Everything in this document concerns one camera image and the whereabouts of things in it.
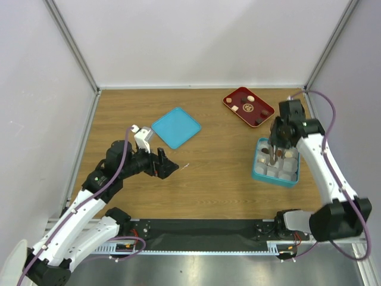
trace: teal tray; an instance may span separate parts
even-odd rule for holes
[[[287,180],[274,178],[274,177],[267,176],[267,175],[258,174],[254,170],[255,169],[255,162],[257,161],[258,144],[262,141],[268,141],[268,139],[267,138],[260,138],[257,142],[257,146],[255,146],[254,162],[252,164],[251,177],[257,181],[262,181],[265,183],[270,183],[270,184],[278,185],[278,186],[285,186],[287,188],[292,188],[293,186],[295,186],[299,182],[300,154],[298,155],[298,170],[296,171],[296,181],[287,181]]]
[[[152,124],[155,133],[172,149],[195,136],[201,125],[182,108],[176,107]]]

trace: red tray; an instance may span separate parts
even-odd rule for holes
[[[247,99],[248,96],[254,97],[254,101],[249,101]],[[226,101],[228,98],[230,98],[232,102],[228,103]],[[233,91],[223,99],[223,103],[253,128],[259,127],[275,113],[273,107],[247,88],[238,88]],[[238,107],[237,111],[232,109],[234,106]]]

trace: wooden table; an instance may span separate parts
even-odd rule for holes
[[[259,128],[249,127],[222,103],[233,90],[103,91],[73,197],[111,143],[124,138],[127,127],[151,126],[179,106],[201,124],[201,131],[177,150],[171,150],[158,136],[151,141],[151,148],[163,147],[180,169],[165,180],[143,173],[124,180],[124,188],[98,216],[112,207],[135,218],[266,219],[279,210],[317,210],[320,196],[304,161],[300,181],[291,189],[251,178],[255,145],[260,137],[268,137],[272,119]],[[253,91],[278,114],[278,102],[297,89]]]

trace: white backdrop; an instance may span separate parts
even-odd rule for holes
[[[337,120],[329,139],[332,153],[360,197],[368,197],[373,211],[368,225],[373,257],[381,266],[381,37],[379,0],[360,1],[339,41],[323,66],[315,89],[336,105]],[[331,110],[311,96],[319,119],[327,127]]]
[[[103,87],[304,85],[348,0],[56,0]]]
[[[0,9],[0,268],[59,211],[94,93],[41,0]]]

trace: purple cable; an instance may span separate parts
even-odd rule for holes
[[[296,95],[301,94],[303,92],[304,91],[297,92],[296,94],[292,95],[290,97],[290,99],[293,99]],[[335,172],[334,168],[332,167],[331,162],[328,159],[327,153],[325,153],[326,145],[327,145],[327,140],[328,140],[328,135],[331,132],[333,125],[335,124],[336,109],[335,109],[335,106],[333,105],[333,102],[325,94],[322,94],[319,91],[308,91],[308,92],[310,92],[312,94],[317,94],[317,95],[323,97],[329,103],[329,105],[331,106],[331,109],[332,109],[332,120],[331,120],[331,122],[330,122],[330,124],[328,126],[328,129],[326,131],[325,136],[323,137],[323,143],[321,144],[321,151],[323,153],[323,158],[324,158],[324,160],[325,160],[325,162],[327,164],[327,167],[330,170],[330,172],[331,172],[333,178],[335,179],[337,185],[339,186],[339,189],[341,189],[345,199],[349,202],[349,204],[351,205],[353,211],[356,213],[359,221],[361,222],[361,225],[363,226],[364,233],[365,233],[365,238],[366,238],[366,241],[367,241],[367,251],[366,251],[366,253],[365,253],[365,255],[363,257],[357,258],[357,257],[353,257],[353,256],[349,255],[348,253],[344,252],[335,242],[331,241],[331,243],[345,257],[347,257],[349,259],[352,259],[352,260],[356,260],[356,261],[363,261],[365,259],[368,259],[369,256],[370,256],[370,253],[371,253],[371,239],[370,239],[369,229],[367,227],[366,221],[363,218],[361,212],[359,211],[359,209],[357,208],[355,203],[352,201],[352,199],[348,195],[347,191],[345,189],[343,189],[343,184],[341,183],[338,174]]]
[[[126,256],[126,257],[123,257],[123,258],[118,258],[118,261],[125,261],[127,259],[131,259],[132,257],[137,256],[146,247],[146,242],[141,237],[114,237],[114,238],[112,238],[112,239],[110,239],[108,241],[113,241],[113,240],[139,240],[143,244],[143,247],[141,249],[139,249],[137,252],[132,253],[132,254],[130,254],[130,255]],[[107,256],[107,255],[99,255],[99,256],[92,257],[90,259],[86,259],[86,260],[82,261],[82,263],[90,262],[90,261],[93,261],[93,260],[96,260],[96,259],[106,259],[106,258],[110,259],[110,257]]]
[[[91,197],[88,197],[87,199],[85,199],[82,203],[80,203],[77,207],[75,207],[75,211],[78,211],[79,208],[81,208],[84,204],[86,204],[88,201],[92,200],[93,198],[97,197],[98,195],[102,194],[114,181],[115,179],[117,178],[117,176],[119,175],[120,171],[122,170],[123,168],[123,165],[124,165],[124,161],[126,159],[126,156],[127,156],[127,146],[128,146],[128,141],[129,141],[129,131],[131,130],[132,128],[127,128],[126,130],[126,135],[124,137],[124,148],[123,148],[123,155],[121,157],[121,160],[120,160],[120,164],[119,164],[119,167],[117,169],[117,171],[115,172],[114,176],[107,182],[106,185],[104,185],[98,192],[96,192],[94,195],[92,195]],[[53,240],[53,238],[56,236],[56,234],[60,231],[60,229],[65,225],[65,223],[72,217],[72,215],[74,215],[74,213],[69,213],[64,219],[63,221],[57,226],[57,228],[55,229],[55,231],[52,233],[52,235],[47,239],[47,241],[45,242],[45,245],[48,246],[48,244]],[[35,255],[34,258],[32,258],[32,260],[29,262],[29,264],[24,268],[24,271],[23,273],[21,274],[20,276],[20,279],[18,280],[18,283],[17,283],[17,286],[21,286],[21,283],[23,282],[23,279],[24,277],[26,276],[26,273],[28,273],[29,269],[32,267],[32,265],[34,264],[34,262],[36,262],[36,260],[38,259],[38,257],[41,255],[41,253],[43,252],[43,249],[40,249],[37,254]]]

